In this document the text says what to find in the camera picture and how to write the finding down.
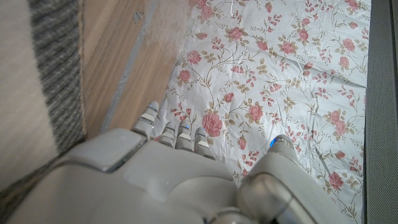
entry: robot finger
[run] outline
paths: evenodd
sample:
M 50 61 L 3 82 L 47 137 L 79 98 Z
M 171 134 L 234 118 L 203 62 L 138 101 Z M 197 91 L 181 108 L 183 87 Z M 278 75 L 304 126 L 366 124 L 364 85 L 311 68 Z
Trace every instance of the robot finger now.
M 159 104 L 156 101 L 152 101 L 148 104 L 143 114 L 138 118 L 131 131 L 144 135 L 147 139 L 154 127 L 155 118 Z
M 194 143 L 195 153 L 205 156 L 207 158 L 216 160 L 213 153 L 210 151 L 209 145 L 206 139 L 206 133 L 203 128 L 198 128 L 195 131 L 195 143 Z
M 181 121 L 178 127 L 177 142 L 175 143 L 175 149 L 184 149 L 193 152 L 193 145 L 191 143 L 191 127 L 188 121 Z
M 159 142 L 174 148 L 175 139 L 175 125 L 172 122 L 168 122 L 163 130 L 163 134 L 160 135 Z

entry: wooden floor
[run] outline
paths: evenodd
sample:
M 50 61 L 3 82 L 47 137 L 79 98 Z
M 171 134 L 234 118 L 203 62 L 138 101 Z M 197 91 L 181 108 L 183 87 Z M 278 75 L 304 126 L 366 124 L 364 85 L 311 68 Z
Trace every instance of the wooden floor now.
M 88 139 L 100 131 L 152 1 L 85 0 L 82 75 Z M 131 128 L 148 103 L 162 102 L 195 2 L 157 2 L 110 129 Z M 143 14 L 136 23 L 135 12 Z

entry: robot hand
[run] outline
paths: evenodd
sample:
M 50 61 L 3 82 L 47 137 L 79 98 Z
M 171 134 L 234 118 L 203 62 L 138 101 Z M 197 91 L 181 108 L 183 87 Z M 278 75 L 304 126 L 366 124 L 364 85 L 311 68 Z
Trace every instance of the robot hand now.
M 114 129 L 67 152 L 8 223 L 342 223 L 336 205 L 277 136 L 241 186 L 215 160 L 202 128 L 168 123 L 150 141 L 158 104 L 131 131 Z

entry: blue light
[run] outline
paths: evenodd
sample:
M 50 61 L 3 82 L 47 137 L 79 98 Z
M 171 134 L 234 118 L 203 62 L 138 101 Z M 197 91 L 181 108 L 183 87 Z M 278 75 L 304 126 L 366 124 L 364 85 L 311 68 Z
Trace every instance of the blue light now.
M 269 147 L 272 147 L 272 145 L 274 145 L 274 143 L 277 141 L 278 139 L 274 139 L 274 140 L 272 140 L 272 142 L 269 144 Z

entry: floral tablecloth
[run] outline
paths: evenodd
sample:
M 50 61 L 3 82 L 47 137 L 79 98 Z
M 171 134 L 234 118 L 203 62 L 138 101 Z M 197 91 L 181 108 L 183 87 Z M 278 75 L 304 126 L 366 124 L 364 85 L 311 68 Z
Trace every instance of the floral tablecloth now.
M 168 121 L 203 126 L 239 183 L 286 134 L 346 222 L 361 223 L 370 9 L 370 0 L 198 0 L 154 137 Z

